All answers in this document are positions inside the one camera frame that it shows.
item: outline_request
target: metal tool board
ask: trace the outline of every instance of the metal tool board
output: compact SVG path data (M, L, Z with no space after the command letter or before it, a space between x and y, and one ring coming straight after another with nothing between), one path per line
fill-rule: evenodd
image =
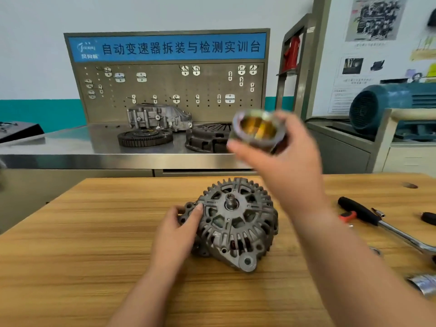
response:
M126 109L176 105L194 121L263 109L270 29L66 33L88 122L126 121Z

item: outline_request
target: wood grain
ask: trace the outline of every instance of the wood grain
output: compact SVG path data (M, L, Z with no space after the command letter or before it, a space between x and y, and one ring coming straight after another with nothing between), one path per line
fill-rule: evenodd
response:
M259 177L252 176L260 184ZM154 231L172 204L194 201L217 177L87 179L0 236L0 325L104 326L149 264ZM418 185L417 189L402 186ZM340 196L384 211L388 223L436 245L436 180L420 174L325 176ZM167 326L332 326L278 204L279 234L253 274L190 257L172 291ZM415 249L353 222L400 275L434 273Z

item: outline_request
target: ratchet wrench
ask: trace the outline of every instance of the ratchet wrench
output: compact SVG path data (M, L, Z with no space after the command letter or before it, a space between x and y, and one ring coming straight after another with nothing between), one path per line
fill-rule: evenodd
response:
M374 226L380 226L389 232L395 234L398 236L401 240L406 242L407 244L411 245L415 249L419 250L423 254L429 255L431 259L433 260L433 263L436 264L436 247L433 247L431 245L427 245L416 238L410 236L409 234L406 234L403 231L400 231L398 228L395 228L392 225L389 225L387 222L383 221L382 218L372 213L370 210L365 208L363 205L357 203L356 201L353 201L352 199L346 198L346 197L340 197L337 200L337 203L346 211L356 211L357 213L357 219L360 219L362 221L365 221L369 224L372 224Z

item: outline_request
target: hand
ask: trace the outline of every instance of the hand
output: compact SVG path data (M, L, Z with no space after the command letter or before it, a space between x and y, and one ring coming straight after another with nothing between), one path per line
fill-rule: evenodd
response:
M186 222L179 226L177 214L184 213L184 207L168 209L158 226L151 250L150 269L175 277L191 252L198 224L203 216L203 204L199 203Z
M315 140L296 115L281 111L275 115L286 122L288 132L289 143L280 154L270 155L236 140L229 140L227 148L259 172L290 217L329 209Z

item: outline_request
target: blue sign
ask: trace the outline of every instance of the blue sign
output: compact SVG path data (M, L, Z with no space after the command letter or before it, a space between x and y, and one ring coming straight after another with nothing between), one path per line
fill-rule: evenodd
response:
M69 37L76 62L265 58L266 33Z

